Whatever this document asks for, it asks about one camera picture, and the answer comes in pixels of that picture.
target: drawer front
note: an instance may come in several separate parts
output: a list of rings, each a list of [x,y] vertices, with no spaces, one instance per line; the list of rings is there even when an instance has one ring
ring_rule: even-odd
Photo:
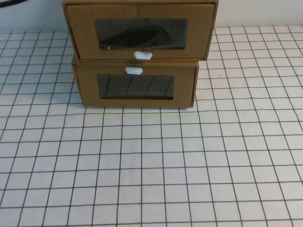
[[[67,18],[81,60],[203,60],[214,9],[214,4],[69,5]]]
[[[86,106],[192,106],[196,67],[82,64],[74,68]]]

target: clear plastic window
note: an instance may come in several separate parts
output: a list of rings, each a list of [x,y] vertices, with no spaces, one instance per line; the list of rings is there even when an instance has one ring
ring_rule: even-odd
[[[96,19],[101,49],[185,49],[187,19]]]
[[[174,98],[174,76],[160,75],[97,75],[101,98],[158,99]]]

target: drawer handle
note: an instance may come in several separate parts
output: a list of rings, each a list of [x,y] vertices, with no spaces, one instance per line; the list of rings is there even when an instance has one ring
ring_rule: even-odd
[[[137,67],[126,67],[125,71],[127,74],[133,74],[133,75],[141,75],[143,73],[143,69]]]
[[[152,58],[152,53],[136,51],[134,57],[138,60],[150,60]]]

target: white grid mat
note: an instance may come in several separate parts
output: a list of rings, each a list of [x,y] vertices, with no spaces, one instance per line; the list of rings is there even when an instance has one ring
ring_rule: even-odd
[[[0,33],[0,227],[302,227],[303,27],[217,28],[188,110],[84,108],[66,31]]]

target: cardboard drawer unit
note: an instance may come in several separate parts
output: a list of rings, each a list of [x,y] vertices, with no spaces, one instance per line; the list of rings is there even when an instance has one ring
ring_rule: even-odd
[[[203,61],[218,0],[63,0],[78,61]]]
[[[72,62],[86,106],[192,107],[197,62]]]
[[[189,108],[219,0],[63,0],[85,106]]]

